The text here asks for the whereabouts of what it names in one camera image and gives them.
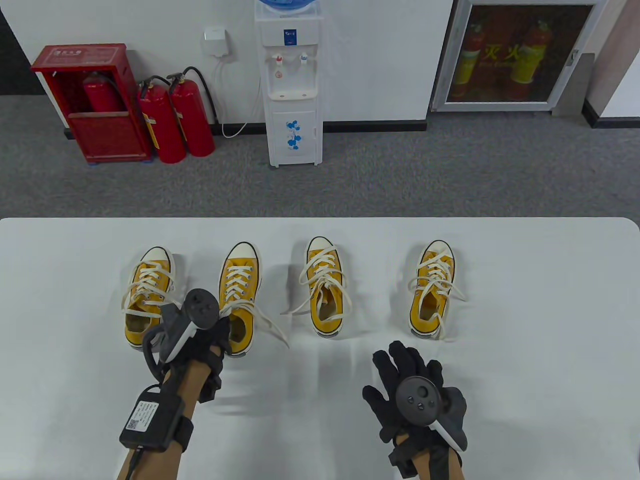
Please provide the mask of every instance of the white rubber toe cap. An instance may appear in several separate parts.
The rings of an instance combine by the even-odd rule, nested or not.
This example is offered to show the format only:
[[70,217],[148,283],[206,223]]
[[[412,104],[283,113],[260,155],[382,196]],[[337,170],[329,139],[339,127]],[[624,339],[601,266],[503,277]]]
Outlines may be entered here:
[[329,240],[327,240],[326,238],[316,237],[313,240],[311,240],[311,243],[309,244],[309,248],[307,251],[324,250],[325,248],[328,248],[330,246],[333,246],[333,243],[329,242]]
[[169,261],[168,252],[161,246],[155,246],[142,257],[142,262]]
[[255,251],[253,245],[249,242],[240,242],[233,250],[229,253],[227,257],[229,259],[256,259],[258,258],[258,254]]
[[445,252],[447,257],[453,258],[453,252],[451,251],[451,247],[446,242],[442,240],[435,240],[431,242],[431,244],[427,247],[427,252],[435,252],[442,253]]

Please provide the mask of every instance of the water dispenser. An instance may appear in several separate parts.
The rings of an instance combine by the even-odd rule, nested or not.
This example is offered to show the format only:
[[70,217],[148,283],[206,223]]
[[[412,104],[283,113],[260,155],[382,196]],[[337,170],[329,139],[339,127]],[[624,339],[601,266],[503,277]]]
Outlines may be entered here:
[[321,26],[318,0],[291,8],[255,0],[255,31],[269,161],[322,162]]

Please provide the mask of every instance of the red cabinet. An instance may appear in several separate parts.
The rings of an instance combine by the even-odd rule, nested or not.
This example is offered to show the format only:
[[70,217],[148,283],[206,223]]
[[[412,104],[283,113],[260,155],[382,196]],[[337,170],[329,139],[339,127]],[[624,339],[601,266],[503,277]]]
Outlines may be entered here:
[[[126,49],[124,44],[49,45],[31,67],[44,76],[89,163],[148,161],[152,157]],[[84,88],[90,76],[99,76],[118,92],[121,111],[93,110]]]

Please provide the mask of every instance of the shoe sole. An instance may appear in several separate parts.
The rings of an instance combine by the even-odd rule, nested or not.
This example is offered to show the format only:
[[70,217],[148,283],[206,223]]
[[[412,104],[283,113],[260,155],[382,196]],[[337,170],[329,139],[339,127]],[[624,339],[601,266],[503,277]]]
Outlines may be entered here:
[[[443,242],[444,244],[446,244],[450,251],[451,251],[451,255],[452,255],[452,259],[453,259],[453,276],[451,277],[451,283],[453,284],[456,280],[456,255],[453,252],[453,248],[451,248],[451,245],[449,245],[447,242],[445,242],[444,240],[440,240],[441,242]],[[422,263],[422,258],[424,257],[424,254],[427,253],[427,250],[429,250],[429,247],[431,245],[433,245],[434,242],[437,242],[437,240],[434,240],[433,242],[429,243],[426,248],[422,251],[422,253],[420,254],[420,261],[418,262],[418,265]],[[444,306],[444,312],[442,313],[442,320],[440,320],[440,322],[438,323],[438,328],[436,328],[435,330],[433,330],[433,332],[430,333],[421,333],[418,332],[414,327],[413,324],[411,322],[411,313],[409,313],[409,329],[411,330],[411,333],[414,334],[416,337],[420,338],[420,339],[430,339],[432,337],[436,337],[439,333],[440,330],[442,329],[442,324],[445,323],[445,321],[447,320],[447,314],[449,313],[449,299],[447,298],[447,304]]]
[[[142,255],[142,257],[140,258],[139,261],[141,262],[142,259],[145,258],[145,255],[148,254],[149,252],[151,252],[151,250],[153,250],[154,248],[162,248],[164,250],[164,252],[166,253],[166,256],[169,258],[169,266],[170,267],[175,267],[175,262],[173,261],[173,254],[169,250],[167,250],[166,248],[164,248],[162,246],[153,246],[153,247],[149,248],[149,250],[147,250],[145,252],[145,254]],[[131,275],[131,280],[129,281],[129,285],[131,285],[133,283],[133,280],[136,278],[136,271],[134,271],[133,275]],[[175,278],[178,278],[177,272],[172,272],[172,273],[173,273],[173,276]],[[174,286],[174,283],[175,282],[170,278],[169,279],[169,288],[167,290],[167,293],[169,293],[171,291],[171,288]],[[161,337],[161,334],[158,334],[158,335],[156,335],[156,337],[153,340],[151,340],[151,348],[152,349],[157,347],[157,345],[160,343],[160,337]],[[133,350],[142,351],[142,345],[133,344],[133,343],[129,342],[129,339],[127,339],[126,337],[125,337],[125,339],[127,340],[127,343],[129,344],[129,346],[131,348],[133,348]]]
[[[309,240],[309,243],[307,243],[307,256],[305,257],[306,259],[309,258],[309,248],[311,247],[311,242],[313,242],[313,240],[317,239],[317,238],[324,238],[325,240],[327,240],[332,246],[335,246],[333,244],[333,242],[331,242],[328,238],[323,237],[323,236],[317,236],[317,237],[313,237],[311,240]],[[347,277],[344,274],[344,268],[342,267],[342,262],[340,262],[340,270],[342,271],[342,288],[344,288],[345,290],[347,289]],[[311,319],[311,326],[314,328],[314,330],[316,331],[316,333],[324,338],[324,339],[332,339],[335,336],[338,335],[338,333],[340,333],[340,331],[342,330],[342,325],[344,325],[344,317],[342,317],[342,321],[340,322],[340,326],[336,329],[335,332],[331,332],[331,333],[324,333],[321,330],[318,330],[316,327],[316,324],[314,323],[313,319]]]
[[[238,245],[240,245],[241,243],[248,243],[249,245],[251,245],[251,247],[253,248],[253,251],[255,252],[255,256],[258,258],[258,273],[260,274],[260,278],[258,279],[258,288],[256,288],[255,290],[255,296],[253,297],[253,302],[256,303],[258,301],[258,292],[260,291],[260,287],[262,286],[262,272],[260,271],[262,268],[262,257],[260,256],[260,251],[258,250],[258,248],[251,242],[238,242],[236,243],[233,248],[231,250],[229,250],[229,253],[231,253],[235,247],[237,247]],[[225,264],[227,263],[227,259],[225,258],[225,261],[222,262],[222,267],[220,267],[220,275],[218,275],[218,295],[220,295],[220,285],[222,284],[222,274],[225,272]],[[240,353],[233,353],[233,354],[229,354],[227,356],[229,356],[230,358],[242,358],[246,355],[246,353],[251,349],[251,347],[253,346],[253,338],[255,336],[255,318],[253,319],[253,331],[251,334],[251,340],[249,341],[249,345],[247,345],[247,347],[242,350],[242,352]]]

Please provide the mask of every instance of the white power cord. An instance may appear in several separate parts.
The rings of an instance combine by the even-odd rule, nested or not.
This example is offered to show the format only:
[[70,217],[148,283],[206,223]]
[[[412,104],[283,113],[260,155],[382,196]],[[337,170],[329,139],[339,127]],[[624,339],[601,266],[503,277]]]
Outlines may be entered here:
[[[223,72],[223,68],[224,65],[226,65],[227,62],[225,60],[223,60],[222,58],[220,58],[220,60],[218,61],[218,63],[216,64],[215,68],[213,69],[213,74],[212,74],[212,80],[213,80],[213,97],[216,101],[216,103],[218,104],[218,112],[219,115],[218,117],[221,119],[220,123],[222,126],[222,136],[224,138],[235,138],[236,136],[240,135],[242,133],[242,131],[244,130],[244,128],[249,124],[249,122],[246,122],[242,127],[240,127],[240,130],[238,130],[236,133],[234,133],[233,135],[227,135],[225,134],[225,123],[222,120],[222,118],[227,116],[227,110],[225,107],[225,103],[222,101],[221,98],[218,97],[218,94],[216,93],[218,91],[218,89],[216,88],[216,85],[218,85],[220,87],[220,90],[223,89],[223,76],[222,76],[222,72]],[[217,77],[218,75],[220,75],[220,81],[217,81]],[[262,88],[262,78],[260,78],[258,80],[258,92],[256,93],[255,96],[255,100],[253,101],[253,106],[251,108],[251,113],[250,116],[254,117],[256,115],[256,109],[257,106],[259,105],[258,100],[260,99],[260,90]]]

